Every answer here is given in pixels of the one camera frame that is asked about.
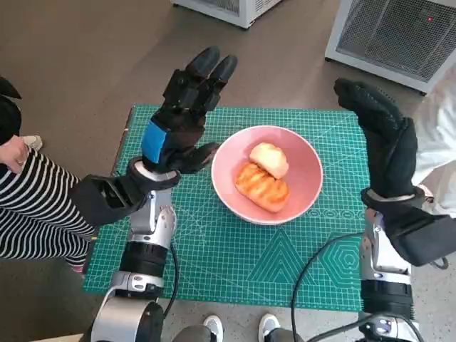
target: human hand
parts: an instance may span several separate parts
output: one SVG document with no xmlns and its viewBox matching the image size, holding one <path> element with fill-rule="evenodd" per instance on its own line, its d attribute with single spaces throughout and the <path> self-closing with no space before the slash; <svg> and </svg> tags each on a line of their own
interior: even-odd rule
<svg viewBox="0 0 456 342">
<path fill-rule="evenodd" d="M 404 118 L 386 94 L 363 82 L 336 80 L 339 105 L 352 110 L 366 137 L 370 188 L 381 197 L 413 195 L 418 142 L 411 118 Z"/>
<path fill-rule="evenodd" d="M 22 138 L 17 135 L 0 145 L 0 164 L 5 164 L 10 171 L 21 173 L 29 156 L 29 149 Z"/>
</svg>

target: white appliance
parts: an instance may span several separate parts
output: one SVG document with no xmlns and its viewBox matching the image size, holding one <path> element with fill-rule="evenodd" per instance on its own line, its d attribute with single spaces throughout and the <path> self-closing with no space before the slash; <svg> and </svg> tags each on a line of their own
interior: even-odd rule
<svg viewBox="0 0 456 342">
<path fill-rule="evenodd" d="M 341 0 L 325 57 L 429 93 L 456 62 L 456 0 Z"/>
<path fill-rule="evenodd" d="M 264 12 L 281 0 L 171 0 L 175 6 L 213 16 L 248 29 Z"/>
</svg>

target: bread roll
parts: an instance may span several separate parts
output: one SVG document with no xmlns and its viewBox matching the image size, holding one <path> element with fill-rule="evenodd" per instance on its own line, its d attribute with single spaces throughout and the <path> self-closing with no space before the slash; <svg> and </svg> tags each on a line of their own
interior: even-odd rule
<svg viewBox="0 0 456 342">
<path fill-rule="evenodd" d="M 280 180 L 288 171 L 284 151 L 272 144 L 263 142 L 250 152 L 250 160 L 263 167 L 267 172 Z"/>
<path fill-rule="evenodd" d="M 276 180 L 253 162 L 247 163 L 236 177 L 236 188 L 255 204 L 269 212 L 279 212 L 290 196 L 288 185 Z"/>
</svg>

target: black cable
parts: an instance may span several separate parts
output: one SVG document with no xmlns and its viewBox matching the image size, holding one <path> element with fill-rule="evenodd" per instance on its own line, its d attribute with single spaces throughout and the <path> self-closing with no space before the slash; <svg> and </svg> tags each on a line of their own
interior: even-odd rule
<svg viewBox="0 0 456 342">
<path fill-rule="evenodd" d="M 170 249 L 171 249 L 171 254 L 172 254 L 172 260 L 174 262 L 174 288 L 172 289 L 172 295 L 170 298 L 170 302 L 168 303 L 168 306 L 166 307 L 166 310 L 163 314 L 164 318 L 166 318 L 166 316 L 168 316 L 168 314 L 172 308 L 172 305 L 174 304 L 174 301 L 176 300 L 177 290 L 179 289 L 179 261 L 177 260 L 177 253 L 176 253 L 176 250 L 175 250 L 173 244 L 170 245 Z"/>
<path fill-rule="evenodd" d="M 309 270 L 309 267 L 316 260 L 316 258 L 320 255 L 320 253 L 323 252 L 330 244 L 333 244 L 334 242 L 340 241 L 342 239 L 347 239 L 347 238 L 350 238 L 350 237 L 361 237 L 361 236 L 363 236 L 363 233 L 353 233 L 353 234 L 346 234 L 346 235 L 343 235 L 341 237 L 336 237 L 336 238 L 334 238 L 332 240 L 329 240 L 315 254 L 313 254 L 313 256 L 307 261 L 307 264 L 304 266 L 303 270 L 299 274 L 299 278 L 296 281 L 296 284 L 294 285 L 293 296 L 291 297 L 291 328 L 293 329 L 293 340 L 294 340 L 294 342 L 299 342 L 298 333 L 296 332 L 296 320 L 295 320 L 295 315 L 294 315 L 294 310 L 295 310 L 295 305 L 296 305 L 296 298 L 298 296 L 299 287 L 301 286 L 302 280 L 304 279 L 304 276 L 306 275 L 307 271 Z M 308 340 L 308 342 L 318 342 L 318 341 L 321 341 L 321 340 L 323 340 L 325 338 L 328 338 L 328 337 L 331 337 L 331 336 L 335 336 L 335 335 L 340 334 L 340 333 L 344 333 L 344 332 L 346 332 L 348 330 L 351 330 L 353 328 L 358 328 L 359 326 L 362 326 L 363 324 L 369 323 L 369 321 L 372 318 L 375 318 L 375 317 L 378 317 L 378 316 L 389 316 L 389 317 L 400 318 L 400 319 L 404 320 L 411 327 L 413 332 L 416 334 L 416 336 L 418 338 L 418 341 L 419 342 L 424 342 L 424 339 L 421 336 L 419 330 L 415 327 L 415 325 L 413 324 L 413 322 L 410 319 L 408 319 L 408 318 L 406 318 L 406 317 L 404 317 L 402 315 L 389 313 L 389 312 L 375 313 L 373 315 L 370 315 L 370 316 L 367 316 L 367 317 L 365 317 L 363 319 L 360 319 L 360 320 L 358 320 L 358 321 L 356 321 L 354 323 L 347 324 L 346 326 L 342 326 L 340 328 L 335 328 L 335 329 L 327 331 L 325 333 L 321 333 L 320 335 L 317 335 L 317 336 L 311 338 L 310 340 Z"/>
<path fill-rule="evenodd" d="M 450 263 L 448 262 L 448 259 L 446 257 L 443 257 L 441 260 L 442 260 L 441 264 L 438 264 L 437 261 L 432 261 L 429 264 L 431 266 L 434 266 L 435 268 L 438 268 L 438 269 L 441 269 L 442 271 L 445 271 L 445 270 L 448 269 L 448 267 L 450 267 Z"/>
</svg>

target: vent grille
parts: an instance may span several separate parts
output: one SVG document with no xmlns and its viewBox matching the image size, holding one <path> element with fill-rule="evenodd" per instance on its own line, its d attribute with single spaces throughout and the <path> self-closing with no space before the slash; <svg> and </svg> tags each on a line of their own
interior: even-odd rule
<svg viewBox="0 0 456 342">
<path fill-rule="evenodd" d="M 261 12 L 263 10 L 266 10 L 264 7 L 266 6 L 267 8 L 275 5 L 276 3 L 280 2 L 280 0 L 255 0 L 255 11 L 256 12 Z"/>
<path fill-rule="evenodd" d="M 337 51 L 429 81 L 456 49 L 456 9 L 427 0 L 354 0 Z"/>
<path fill-rule="evenodd" d="M 224 9 L 231 14 L 236 14 L 236 16 L 239 16 L 239 0 L 199 0 L 199 2 L 202 2 L 203 4 L 209 4 L 211 6 L 216 6 L 219 9 Z"/>
</svg>

